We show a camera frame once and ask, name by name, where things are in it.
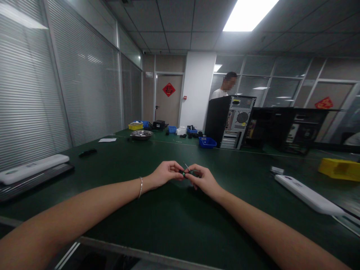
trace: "forearm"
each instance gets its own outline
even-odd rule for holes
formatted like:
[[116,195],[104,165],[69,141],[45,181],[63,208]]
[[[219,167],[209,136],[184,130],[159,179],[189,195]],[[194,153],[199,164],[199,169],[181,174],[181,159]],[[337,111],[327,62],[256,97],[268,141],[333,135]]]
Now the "forearm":
[[[29,219],[1,240],[0,257],[16,258],[16,261],[0,260],[0,268],[18,269],[23,268],[24,265],[27,269],[44,268],[63,246],[81,236],[121,206],[137,198],[140,186],[141,181],[138,178],[97,187]],[[148,177],[144,177],[142,193],[152,188]],[[37,253],[36,256],[41,260],[36,265],[32,265],[35,257],[33,252]]]
[[215,200],[281,269],[349,269],[299,232],[229,192],[222,192]]

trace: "yellow container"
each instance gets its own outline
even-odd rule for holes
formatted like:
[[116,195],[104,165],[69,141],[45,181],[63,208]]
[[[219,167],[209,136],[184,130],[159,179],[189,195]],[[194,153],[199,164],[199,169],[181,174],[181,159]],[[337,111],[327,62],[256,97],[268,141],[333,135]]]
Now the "yellow container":
[[131,130],[138,130],[143,128],[143,123],[131,123],[128,126]]
[[318,171],[331,178],[360,182],[360,163],[354,161],[323,158]]

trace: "person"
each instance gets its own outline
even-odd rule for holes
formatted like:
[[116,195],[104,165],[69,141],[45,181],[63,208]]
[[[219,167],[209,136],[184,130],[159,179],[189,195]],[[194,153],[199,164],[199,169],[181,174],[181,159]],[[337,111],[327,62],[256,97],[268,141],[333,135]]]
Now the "person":
[[360,132],[355,133],[353,136],[348,138],[344,145],[350,145],[350,146],[360,146]]
[[229,92],[233,88],[236,83],[236,79],[237,75],[235,72],[231,71],[227,73],[222,81],[221,87],[213,92],[211,99],[227,96],[228,94],[226,92]]
[[[185,170],[194,188],[232,215],[281,269],[350,269],[299,232],[220,187],[209,169],[197,164],[189,169],[200,176]],[[61,248],[120,207],[171,179],[182,180],[179,170],[183,168],[176,161],[164,161],[149,176],[96,187],[41,212],[0,240],[0,269],[45,269]]]

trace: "red diamond sign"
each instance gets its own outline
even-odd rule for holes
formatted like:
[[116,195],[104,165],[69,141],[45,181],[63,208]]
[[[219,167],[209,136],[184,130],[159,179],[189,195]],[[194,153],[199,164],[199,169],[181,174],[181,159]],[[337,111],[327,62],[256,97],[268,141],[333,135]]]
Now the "red diamond sign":
[[326,97],[323,100],[320,100],[318,103],[315,103],[315,107],[316,109],[330,109],[331,107],[334,107],[334,104],[330,97]]
[[170,97],[171,94],[176,91],[175,88],[171,85],[171,83],[168,83],[162,90],[168,97]]

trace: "green table surface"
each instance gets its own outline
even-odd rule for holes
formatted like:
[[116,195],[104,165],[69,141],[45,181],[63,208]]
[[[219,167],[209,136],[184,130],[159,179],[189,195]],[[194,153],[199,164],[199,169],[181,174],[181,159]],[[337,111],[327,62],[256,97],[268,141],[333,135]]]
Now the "green table surface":
[[[359,210],[360,183],[331,179],[317,168],[332,153],[313,150],[306,158],[265,147],[203,149],[198,139],[180,139],[157,132],[148,141],[128,141],[130,130],[74,147],[75,166],[51,181],[0,205],[0,216],[25,221],[88,189],[146,176],[163,160],[208,167],[219,184],[239,198],[304,234],[352,268],[359,267],[360,239],[331,216],[319,214],[282,187],[269,174],[271,166],[324,197]],[[80,159],[78,154],[98,153]],[[277,269],[277,265],[219,205],[188,180],[170,181],[117,210],[85,233],[86,237],[220,269]]]

